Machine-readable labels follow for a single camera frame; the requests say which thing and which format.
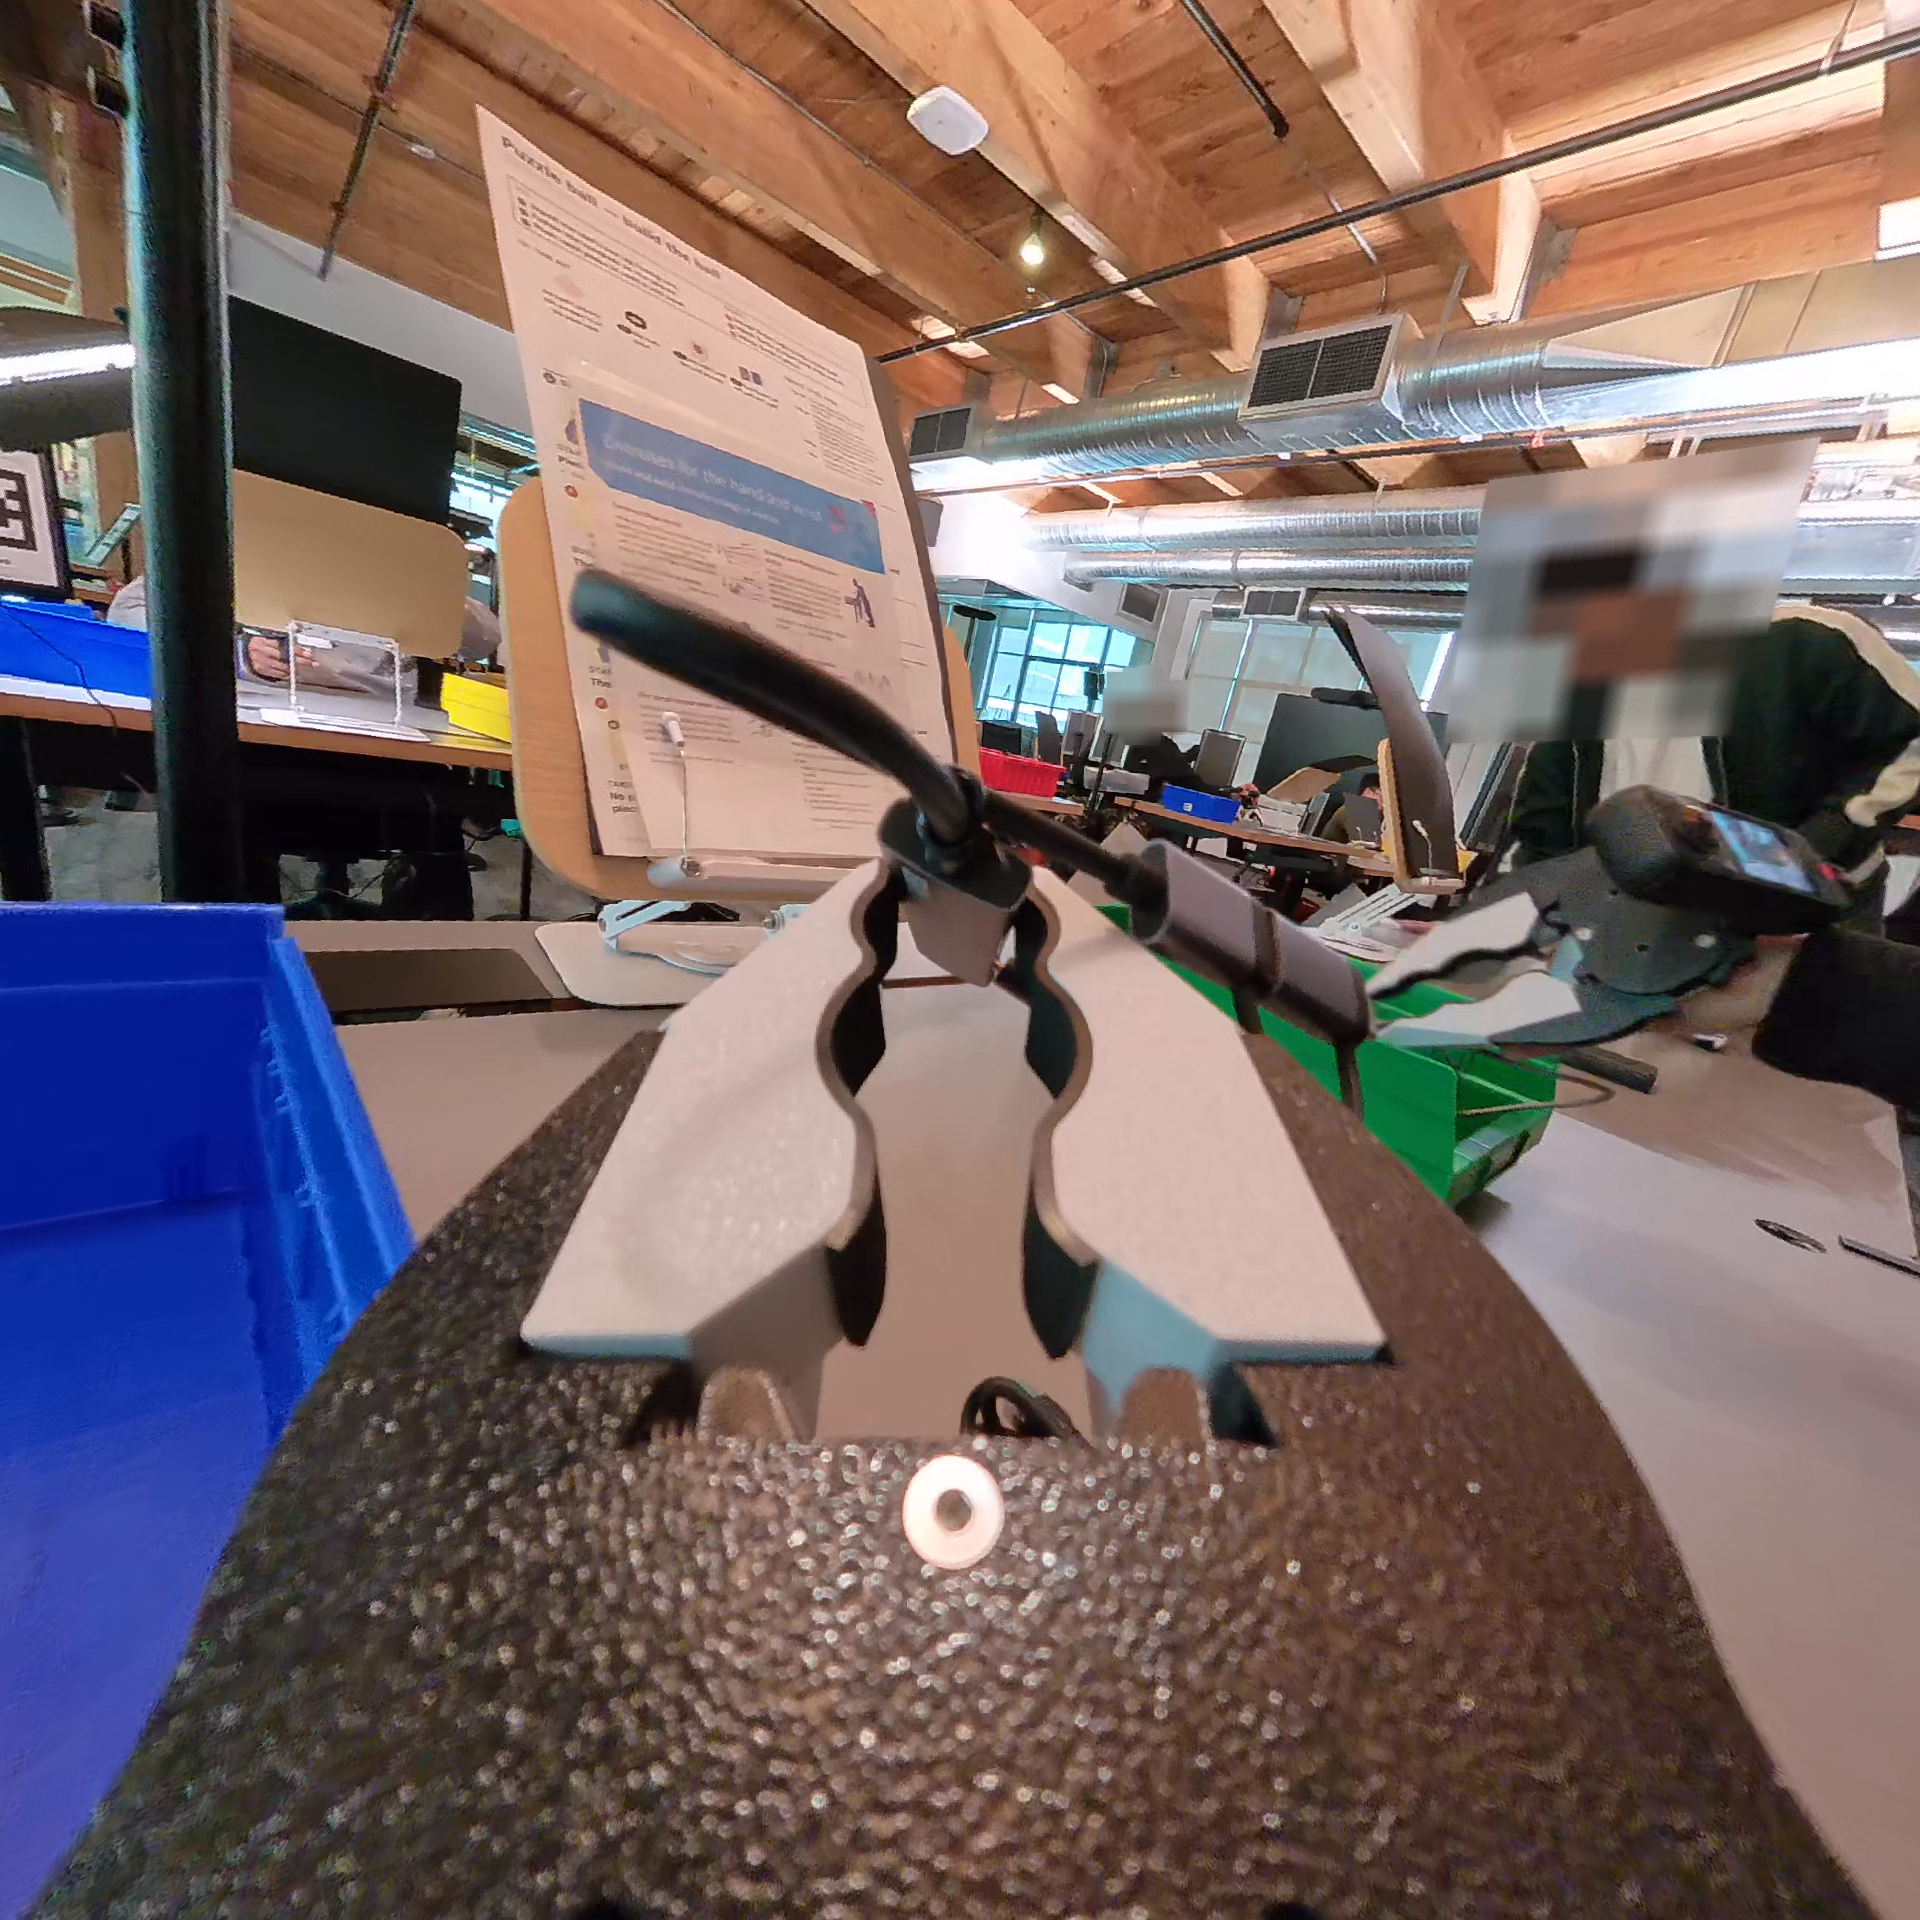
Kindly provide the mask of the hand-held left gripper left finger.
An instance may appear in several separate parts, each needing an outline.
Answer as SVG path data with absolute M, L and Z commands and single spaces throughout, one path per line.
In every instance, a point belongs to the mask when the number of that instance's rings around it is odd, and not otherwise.
M 883 1301 L 874 1122 L 899 874 L 871 861 L 680 1006 L 520 1318 L 534 1352 L 767 1374 L 799 1436 Z

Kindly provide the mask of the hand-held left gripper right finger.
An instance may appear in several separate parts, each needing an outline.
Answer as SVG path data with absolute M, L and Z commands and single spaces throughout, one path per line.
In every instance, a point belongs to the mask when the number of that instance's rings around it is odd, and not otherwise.
M 1024 1307 L 1076 1358 L 1095 1431 L 1144 1431 L 1180 1386 L 1248 1431 L 1245 1364 L 1375 1362 L 1386 1330 L 1311 1186 L 1263 1066 L 1288 1068 L 1190 982 L 1040 871 L 1024 911 L 1035 1132 Z

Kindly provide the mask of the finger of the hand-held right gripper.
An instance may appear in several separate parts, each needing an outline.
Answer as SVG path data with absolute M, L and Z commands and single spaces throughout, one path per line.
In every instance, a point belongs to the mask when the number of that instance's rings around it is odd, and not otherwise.
M 1366 975 L 1365 995 L 1388 998 L 1476 962 L 1503 962 L 1536 951 L 1547 928 L 1546 909 L 1520 894 L 1430 923 L 1421 939 Z
M 1397 1048 L 1485 1048 L 1579 1015 L 1581 1004 L 1568 980 L 1523 972 L 1482 998 L 1447 998 L 1429 1015 L 1382 1023 L 1375 1038 Z

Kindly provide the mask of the green plastic bin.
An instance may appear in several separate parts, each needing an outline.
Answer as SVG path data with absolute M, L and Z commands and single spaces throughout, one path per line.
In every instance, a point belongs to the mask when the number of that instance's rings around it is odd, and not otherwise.
M 1232 1016 L 1232 997 L 1207 973 L 1165 965 Z M 1464 1000 L 1463 989 L 1420 980 L 1375 1006 L 1380 1030 Z M 1332 1047 L 1311 1030 L 1261 1012 L 1263 1034 L 1325 1092 L 1336 1096 Z M 1452 1208 L 1512 1167 L 1546 1133 L 1559 1092 L 1554 1058 L 1506 1058 L 1491 1047 L 1414 1048 L 1380 1038 L 1357 1051 L 1363 1122 L 1432 1196 Z

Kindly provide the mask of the silver usb hub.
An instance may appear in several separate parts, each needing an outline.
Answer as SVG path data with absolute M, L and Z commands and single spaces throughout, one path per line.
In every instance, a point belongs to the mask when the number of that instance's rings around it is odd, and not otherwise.
M 1335 1054 L 1336 1090 L 1363 1115 L 1357 1048 L 1374 1034 L 1363 975 L 1224 874 L 1171 844 L 1115 852 L 935 758 L 864 691 L 733 621 L 658 598 L 599 566 L 570 590 L 571 621 L 674 684 L 741 709 L 893 780 L 877 840 L 916 904 L 916 941 L 952 975 L 988 984 L 1034 884 L 1024 852 L 1093 875 L 1126 904 L 1151 952 L 1212 979 L 1237 1021 L 1261 1010 L 1308 1027 Z

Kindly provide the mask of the blue plastic bin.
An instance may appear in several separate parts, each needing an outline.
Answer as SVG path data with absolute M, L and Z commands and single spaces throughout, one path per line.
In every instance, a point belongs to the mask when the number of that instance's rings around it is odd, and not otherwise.
M 140 1742 L 255 1477 L 414 1252 L 267 904 L 2 908 L 2 1916 Z

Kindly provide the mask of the person's right forearm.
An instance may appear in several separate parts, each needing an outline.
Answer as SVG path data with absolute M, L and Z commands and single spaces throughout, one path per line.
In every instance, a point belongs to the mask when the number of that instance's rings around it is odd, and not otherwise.
M 1917 1112 L 1917 949 L 1850 928 L 1811 933 L 1751 1051 L 1770 1069 Z

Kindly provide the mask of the curved black sheet document stand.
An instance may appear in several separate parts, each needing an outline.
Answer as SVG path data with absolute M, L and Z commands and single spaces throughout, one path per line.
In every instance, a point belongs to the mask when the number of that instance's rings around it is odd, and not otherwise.
M 1382 715 L 1375 768 L 1392 884 L 1366 898 L 1336 895 L 1308 928 L 1335 952 L 1375 962 L 1370 988 L 1382 991 L 1421 979 L 1408 972 L 1408 949 L 1380 943 L 1388 918 L 1414 895 L 1448 900 L 1460 892 L 1454 789 L 1397 642 L 1356 607 L 1328 605 L 1325 616 Z

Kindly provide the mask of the ceiling vent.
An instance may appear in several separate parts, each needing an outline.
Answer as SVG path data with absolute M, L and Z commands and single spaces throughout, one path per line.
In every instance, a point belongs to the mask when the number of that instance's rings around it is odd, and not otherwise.
M 1263 343 L 1239 418 L 1275 426 L 1375 407 L 1397 413 L 1406 336 L 1408 316 L 1392 310 Z

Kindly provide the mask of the blue header laminated sheet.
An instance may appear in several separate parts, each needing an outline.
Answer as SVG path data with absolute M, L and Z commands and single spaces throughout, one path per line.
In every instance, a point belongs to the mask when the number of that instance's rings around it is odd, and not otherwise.
M 584 564 L 735 623 L 952 752 L 943 651 L 871 405 L 747 423 L 580 374 L 554 510 Z M 874 850 L 896 787 L 599 640 L 613 739 L 651 856 L 838 867 Z

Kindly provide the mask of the long blue bin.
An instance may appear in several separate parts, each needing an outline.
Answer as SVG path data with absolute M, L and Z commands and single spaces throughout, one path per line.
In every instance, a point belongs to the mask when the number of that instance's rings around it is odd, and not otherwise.
M 2 676 L 147 703 L 154 698 L 154 648 L 140 627 L 107 621 L 80 605 L 7 594 Z

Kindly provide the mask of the black board document stand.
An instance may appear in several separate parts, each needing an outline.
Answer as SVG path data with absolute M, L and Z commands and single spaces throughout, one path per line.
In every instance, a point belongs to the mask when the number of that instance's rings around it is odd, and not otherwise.
M 462 387 L 228 302 L 232 668 L 277 726 L 424 741 L 420 671 L 462 651 L 448 517 Z

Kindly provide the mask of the black pole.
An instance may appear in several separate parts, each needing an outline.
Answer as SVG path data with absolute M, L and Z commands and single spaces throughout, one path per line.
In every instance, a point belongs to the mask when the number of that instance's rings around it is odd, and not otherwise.
M 204 2 L 127 2 L 123 19 L 159 894 L 239 903 L 224 14 Z

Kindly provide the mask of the printed tag sign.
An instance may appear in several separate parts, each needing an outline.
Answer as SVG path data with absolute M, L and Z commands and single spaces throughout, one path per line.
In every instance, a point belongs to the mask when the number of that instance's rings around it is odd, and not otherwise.
M 2 450 L 2 594 L 61 604 L 71 566 L 58 469 L 46 447 Z

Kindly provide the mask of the silver ceiling duct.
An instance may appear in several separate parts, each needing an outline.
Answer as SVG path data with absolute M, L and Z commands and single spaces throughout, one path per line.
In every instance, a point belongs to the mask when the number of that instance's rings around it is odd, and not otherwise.
M 1027 515 L 1021 543 L 1074 588 L 1163 584 L 1464 592 L 1485 486 Z M 1804 507 L 1790 592 L 1915 592 L 1915 495 Z
M 1443 343 L 1406 336 L 1398 412 L 1245 423 L 1248 374 L 1172 382 L 1021 418 L 968 407 L 912 423 L 919 469 L 983 469 L 1005 485 L 1102 474 L 1288 456 L 1347 447 L 1573 436 L 1743 413 L 1834 413 L 1856 403 L 1915 397 L 1915 340 L 1856 343 L 1722 366 L 1621 351 L 1570 331 L 1492 327 Z

